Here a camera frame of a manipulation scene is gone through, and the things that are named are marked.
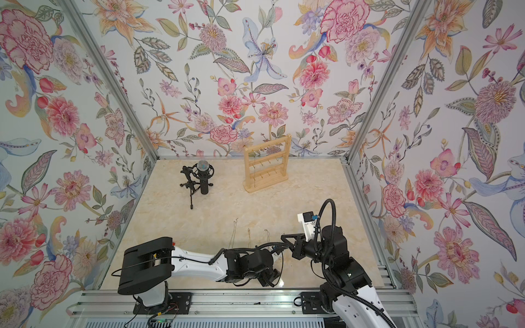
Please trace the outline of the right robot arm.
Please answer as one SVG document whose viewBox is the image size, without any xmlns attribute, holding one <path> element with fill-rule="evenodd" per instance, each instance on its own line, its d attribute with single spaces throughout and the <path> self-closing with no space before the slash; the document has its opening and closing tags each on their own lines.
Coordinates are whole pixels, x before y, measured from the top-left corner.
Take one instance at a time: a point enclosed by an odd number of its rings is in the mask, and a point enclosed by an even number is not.
<svg viewBox="0 0 525 328">
<path fill-rule="evenodd" d="M 321 309 L 347 327 L 395 327 L 369 275 L 350 255 L 347 238 L 337 225 L 335 201 L 325 200 L 317 214 L 300 214 L 298 221 L 304 232 L 282 235 L 281 241 L 296 260 L 310 258 L 321 265 Z"/>
</svg>

